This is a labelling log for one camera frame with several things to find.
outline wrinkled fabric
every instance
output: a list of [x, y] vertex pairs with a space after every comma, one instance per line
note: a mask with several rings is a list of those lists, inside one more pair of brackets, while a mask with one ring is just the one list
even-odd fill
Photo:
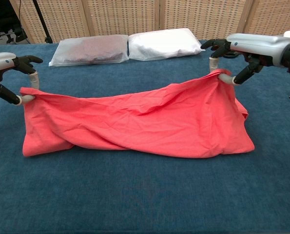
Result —
[[36, 98], [24, 105], [24, 156], [74, 145], [204, 158], [249, 152], [254, 145], [247, 110], [234, 88], [218, 79], [226, 70], [164, 88], [114, 97], [77, 98], [21, 88]]

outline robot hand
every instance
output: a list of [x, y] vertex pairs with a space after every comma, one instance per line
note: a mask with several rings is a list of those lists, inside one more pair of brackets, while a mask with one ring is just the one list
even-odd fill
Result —
[[[29, 74], [32, 87], [39, 88], [38, 73], [33, 69], [31, 62], [42, 63], [43, 60], [35, 56], [23, 56], [16, 57], [12, 53], [0, 53], [0, 82], [3, 80], [3, 73], [10, 69], [21, 71], [25, 74]], [[9, 89], [0, 84], [0, 98], [8, 101], [9, 103], [19, 105], [22, 103], [22, 97], [15, 95]]]
[[265, 36], [236, 33], [226, 39], [211, 39], [201, 45], [202, 49], [211, 47], [211, 58], [226, 57], [230, 51], [243, 54], [249, 65], [233, 78], [222, 79], [230, 84], [242, 84], [263, 66], [287, 67], [290, 72], [290, 37]]

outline red towel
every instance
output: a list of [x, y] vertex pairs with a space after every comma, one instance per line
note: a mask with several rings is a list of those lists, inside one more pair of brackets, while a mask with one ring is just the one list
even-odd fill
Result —
[[226, 70], [164, 88], [114, 97], [77, 98], [21, 88], [25, 156], [70, 149], [138, 150], [173, 157], [212, 157], [254, 149], [246, 109]]

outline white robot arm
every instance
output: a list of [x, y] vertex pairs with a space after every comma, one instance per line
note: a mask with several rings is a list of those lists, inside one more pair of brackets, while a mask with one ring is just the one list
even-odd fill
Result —
[[290, 73], [290, 31], [285, 36], [265, 36], [254, 34], [236, 33], [226, 39], [212, 39], [201, 48], [211, 47], [214, 52], [210, 63], [217, 62], [218, 57], [223, 57], [230, 51], [243, 54], [249, 65], [237, 76], [222, 75], [219, 78], [226, 83], [238, 85], [245, 82], [254, 73], [261, 71], [263, 66], [286, 67]]
[[[0, 53], [0, 82], [3, 80], [3, 73], [5, 71], [14, 69], [29, 74], [32, 87], [39, 89], [38, 73], [33, 69], [33, 65], [30, 64], [31, 62], [42, 63], [43, 60], [32, 55], [16, 57], [13, 53]], [[15, 95], [12, 91], [0, 84], [0, 98], [9, 103], [20, 105], [23, 102], [32, 100], [34, 97]]]

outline red cloth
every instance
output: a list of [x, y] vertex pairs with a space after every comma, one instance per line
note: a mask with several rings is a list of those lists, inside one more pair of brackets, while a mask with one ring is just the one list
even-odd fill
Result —
[[77, 98], [21, 88], [35, 95], [24, 105], [23, 154], [33, 156], [74, 145], [133, 149], [174, 157], [212, 157], [254, 149], [246, 109], [234, 88], [209, 75], [181, 84], [114, 97]]

